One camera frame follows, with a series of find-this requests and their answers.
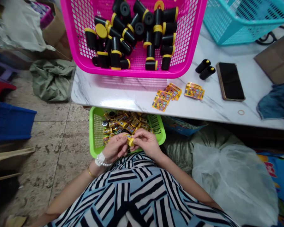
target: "white table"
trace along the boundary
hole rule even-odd
[[[278,29],[276,36],[284,35]],[[255,43],[244,46],[218,47],[204,26],[198,39],[193,62],[189,70],[177,79],[126,78],[95,75],[76,69],[71,98],[81,105],[128,110],[190,119],[283,129],[284,120],[261,120],[256,106],[271,90],[272,82],[254,61],[254,56],[266,47]],[[209,59],[215,67],[218,62],[236,63],[246,100],[243,102],[222,99],[217,73],[201,80],[195,72],[197,65]],[[202,101],[181,95],[171,101],[165,112],[152,108],[157,90],[164,89],[170,82],[183,92],[187,82],[199,84],[205,90]]]

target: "woman's left hand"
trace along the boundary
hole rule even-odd
[[[127,136],[126,133],[120,133],[110,138],[102,153],[105,157],[105,163],[113,163],[118,158],[127,155]]]

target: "hand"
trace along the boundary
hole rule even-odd
[[[144,152],[153,160],[156,160],[156,158],[163,154],[155,134],[150,133],[145,129],[138,129],[133,135],[133,138],[135,138],[133,141],[135,146],[130,148],[131,152],[141,147]]]
[[[125,132],[110,138],[102,153],[105,157],[105,163],[113,163],[118,158],[127,155],[127,137],[123,136]]]

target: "phone screen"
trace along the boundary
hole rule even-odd
[[[237,66],[233,63],[219,63],[219,68],[226,97],[244,100],[245,96]]]

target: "tiled floor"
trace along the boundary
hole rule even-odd
[[[7,206],[8,215],[29,215],[26,225],[44,212],[50,201],[91,162],[89,153],[89,111],[75,103],[49,104],[33,93],[32,76],[23,71],[14,78],[17,90],[5,99],[8,104],[36,110],[32,137],[24,148],[35,153],[24,163],[21,187]]]

